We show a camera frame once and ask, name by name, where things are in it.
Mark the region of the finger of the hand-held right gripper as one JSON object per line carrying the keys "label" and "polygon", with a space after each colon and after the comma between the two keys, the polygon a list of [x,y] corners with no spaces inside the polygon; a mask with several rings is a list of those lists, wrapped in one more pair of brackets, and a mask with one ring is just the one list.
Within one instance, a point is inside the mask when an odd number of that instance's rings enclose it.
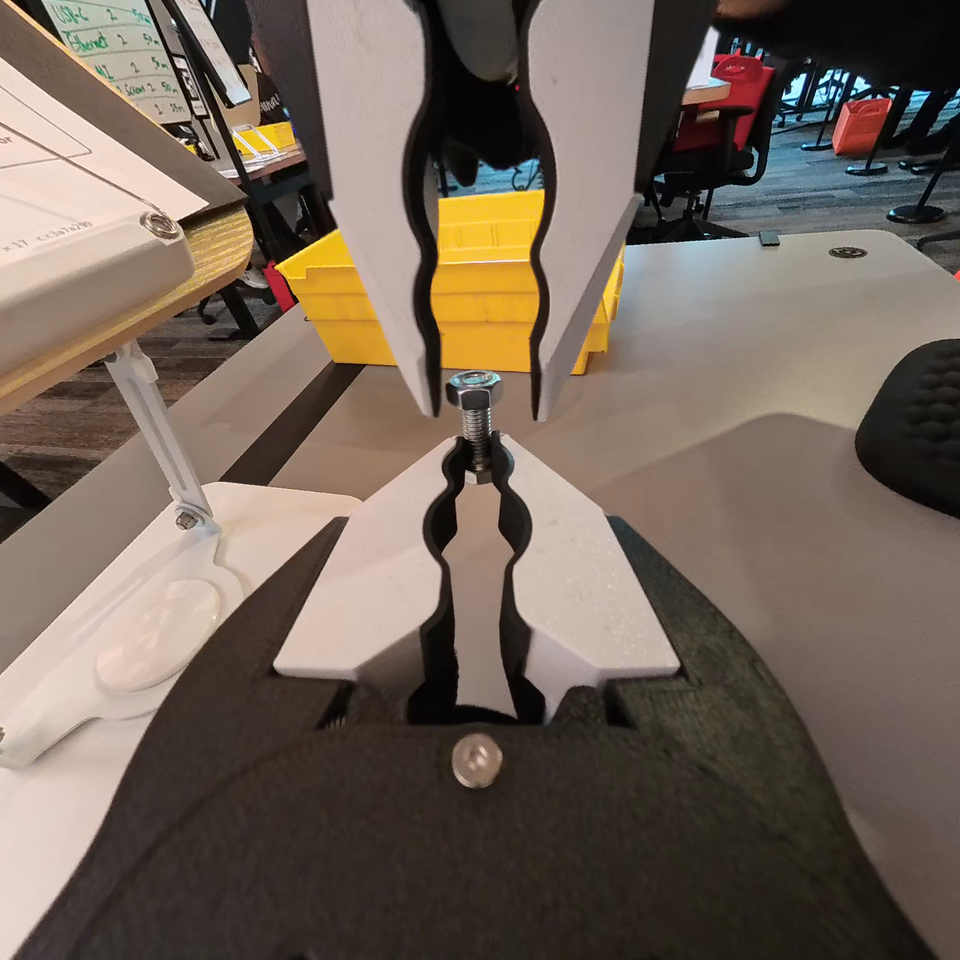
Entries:
{"label": "finger of the hand-held right gripper", "polygon": [[430,303],[439,200],[429,16],[423,2],[306,3],[331,210],[421,414],[441,406]]}
{"label": "finger of the hand-held right gripper", "polygon": [[526,32],[527,84],[547,139],[546,223],[534,265],[547,300],[532,349],[532,404],[548,419],[565,387],[630,221],[654,2],[547,1]]}

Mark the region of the white slotted support bracket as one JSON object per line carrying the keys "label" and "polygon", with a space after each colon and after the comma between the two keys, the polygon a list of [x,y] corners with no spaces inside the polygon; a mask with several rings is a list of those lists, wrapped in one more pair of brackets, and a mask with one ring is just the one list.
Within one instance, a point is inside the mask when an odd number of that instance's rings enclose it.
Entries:
{"label": "white slotted support bracket", "polygon": [[152,360],[133,339],[105,357],[104,363],[167,481],[174,516],[179,510],[194,512],[202,516],[203,523],[192,530],[220,534],[210,501],[162,398]]}

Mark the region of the orange bag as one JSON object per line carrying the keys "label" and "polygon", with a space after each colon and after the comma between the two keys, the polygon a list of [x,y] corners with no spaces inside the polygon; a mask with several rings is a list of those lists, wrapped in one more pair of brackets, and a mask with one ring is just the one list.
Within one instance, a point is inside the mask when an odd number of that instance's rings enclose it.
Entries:
{"label": "orange bag", "polygon": [[838,158],[866,159],[877,145],[892,104],[893,100],[889,97],[844,102],[831,136],[834,155]]}

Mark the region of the small easel whiteboard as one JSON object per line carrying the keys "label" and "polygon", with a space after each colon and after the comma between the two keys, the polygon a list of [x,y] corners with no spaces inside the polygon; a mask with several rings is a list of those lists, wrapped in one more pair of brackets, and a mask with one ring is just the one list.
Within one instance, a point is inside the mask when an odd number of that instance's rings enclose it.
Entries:
{"label": "small easel whiteboard", "polygon": [[252,102],[254,97],[203,2],[164,1],[163,4],[174,20],[184,48],[195,57],[222,102],[231,108]]}

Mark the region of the person's right forearm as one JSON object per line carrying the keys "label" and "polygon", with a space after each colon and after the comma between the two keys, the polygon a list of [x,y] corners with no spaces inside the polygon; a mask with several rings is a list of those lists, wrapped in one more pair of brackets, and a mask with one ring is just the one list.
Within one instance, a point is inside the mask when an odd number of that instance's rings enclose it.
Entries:
{"label": "person's right forearm", "polygon": [[883,85],[958,87],[957,1],[721,1],[714,24],[777,56]]}

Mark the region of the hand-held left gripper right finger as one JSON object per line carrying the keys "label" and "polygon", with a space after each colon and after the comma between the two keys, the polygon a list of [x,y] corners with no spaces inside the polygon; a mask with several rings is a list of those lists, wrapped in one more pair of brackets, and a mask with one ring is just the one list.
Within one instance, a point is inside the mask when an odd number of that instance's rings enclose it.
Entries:
{"label": "hand-held left gripper right finger", "polygon": [[490,454],[512,552],[499,632],[517,720],[550,721],[575,688],[676,676],[678,654],[606,512],[510,436],[494,434]]}

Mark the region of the red and black office chair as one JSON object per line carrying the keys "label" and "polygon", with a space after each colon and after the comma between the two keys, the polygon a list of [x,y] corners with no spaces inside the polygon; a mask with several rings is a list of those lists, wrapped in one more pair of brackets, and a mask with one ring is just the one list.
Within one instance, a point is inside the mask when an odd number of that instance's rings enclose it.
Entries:
{"label": "red and black office chair", "polygon": [[741,237],[742,233],[709,221],[714,192],[726,186],[751,186],[765,171],[772,129],[777,70],[757,56],[723,55],[714,79],[729,85],[726,99],[684,109],[674,139],[658,162],[662,208],[684,198],[678,219],[659,219],[655,241],[676,243]]}

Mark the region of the small yellow tray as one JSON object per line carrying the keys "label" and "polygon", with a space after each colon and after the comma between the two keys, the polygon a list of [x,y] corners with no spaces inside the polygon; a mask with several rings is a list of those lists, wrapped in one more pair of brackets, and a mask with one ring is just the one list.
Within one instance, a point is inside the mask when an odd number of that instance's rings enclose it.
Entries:
{"label": "small yellow tray", "polygon": [[234,126],[234,146],[246,163],[267,163],[299,150],[299,143],[290,122],[262,126]]}

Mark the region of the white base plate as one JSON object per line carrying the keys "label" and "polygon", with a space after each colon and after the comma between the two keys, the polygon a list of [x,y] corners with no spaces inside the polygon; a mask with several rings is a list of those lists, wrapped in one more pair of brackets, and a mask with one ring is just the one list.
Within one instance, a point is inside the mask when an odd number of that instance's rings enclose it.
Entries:
{"label": "white base plate", "polygon": [[[208,484],[205,493],[222,528],[220,564],[243,585],[240,603],[328,522],[357,504],[349,496],[231,483]],[[173,516],[173,507],[162,510],[7,663],[2,710],[23,698],[45,666],[76,647],[86,613],[140,584],[155,554],[172,553],[187,532]],[[155,712],[87,723],[27,767],[2,769],[2,958],[14,957],[83,860]]]}

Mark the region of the whiteboard with green writing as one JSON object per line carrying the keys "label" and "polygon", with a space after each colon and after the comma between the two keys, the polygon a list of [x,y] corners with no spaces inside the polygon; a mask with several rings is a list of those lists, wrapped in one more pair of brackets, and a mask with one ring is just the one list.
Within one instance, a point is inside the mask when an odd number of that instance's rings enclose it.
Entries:
{"label": "whiteboard with green writing", "polygon": [[61,43],[157,124],[193,115],[162,31],[146,1],[40,1]]}

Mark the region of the silver hex bolt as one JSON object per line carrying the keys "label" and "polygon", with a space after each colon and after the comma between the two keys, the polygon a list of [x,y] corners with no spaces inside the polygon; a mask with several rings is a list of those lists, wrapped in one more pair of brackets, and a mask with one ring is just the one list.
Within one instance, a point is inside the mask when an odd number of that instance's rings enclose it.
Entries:
{"label": "silver hex bolt", "polygon": [[493,409],[503,393],[501,376],[488,369],[469,369],[453,374],[446,383],[448,403],[459,410],[462,438],[467,448],[467,469],[491,467]]}

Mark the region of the black stanchion post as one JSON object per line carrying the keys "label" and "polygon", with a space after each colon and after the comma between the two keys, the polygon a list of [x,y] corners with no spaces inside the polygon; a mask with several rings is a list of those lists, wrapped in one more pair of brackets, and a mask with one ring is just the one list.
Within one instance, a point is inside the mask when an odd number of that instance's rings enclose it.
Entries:
{"label": "black stanchion post", "polygon": [[871,143],[868,146],[866,140],[857,148],[865,154],[864,159],[858,159],[856,162],[846,167],[846,174],[858,177],[877,176],[887,172],[887,166],[884,162],[875,162],[878,150],[882,147],[884,138],[887,135],[889,120],[891,118],[893,99],[873,98],[858,101],[858,106],[851,107],[849,132],[857,137],[871,135]]}
{"label": "black stanchion post", "polygon": [[957,171],[959,167],[959,132],[956,131],[944,153],[933,164],[929,179],[912,203],[896,206],[888,211],[886,219],[898,225],[928,225],[941,222],[947,216],[945,210],[930,202],[930,197],[946,172]]}

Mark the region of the clear acrylic foot plate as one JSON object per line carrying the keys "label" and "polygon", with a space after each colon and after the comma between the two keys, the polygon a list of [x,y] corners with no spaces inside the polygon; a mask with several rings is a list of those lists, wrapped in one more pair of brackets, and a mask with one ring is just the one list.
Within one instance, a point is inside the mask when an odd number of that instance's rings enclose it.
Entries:
{"label": "clear acrylic foot plate", "polygon": [[172,553],[150,557],[142,582],[85,614],[76,647],[3,707],[2,768],[27,767],[90,722],[135,719],[161,705],[245,596],[220,563],[222,534],[213,521],[181,532]]}

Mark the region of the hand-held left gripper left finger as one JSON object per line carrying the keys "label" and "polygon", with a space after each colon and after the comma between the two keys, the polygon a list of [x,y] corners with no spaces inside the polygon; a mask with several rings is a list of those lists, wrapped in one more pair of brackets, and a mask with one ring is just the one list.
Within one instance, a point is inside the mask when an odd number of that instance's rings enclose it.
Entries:
{"label": "hand-held left gripper left finger", "polygon": [[349,515],[273,667],[377,689],[411,714],[457,701],[450,568],[467,450],[447,438]]}

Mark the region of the yellow plastic bin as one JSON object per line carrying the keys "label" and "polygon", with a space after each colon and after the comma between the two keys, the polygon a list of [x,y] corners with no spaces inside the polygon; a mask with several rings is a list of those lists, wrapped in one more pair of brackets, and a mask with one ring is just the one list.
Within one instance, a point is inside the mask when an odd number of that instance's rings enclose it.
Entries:
{"label": "yellow plastic bin", "polygon": [[[544,200],[542,189],[439,200],[431,306],[446,369],[530,371],[539,294],[529,255]],[[334,362],[396,365],[340,231],[277,270]]]}

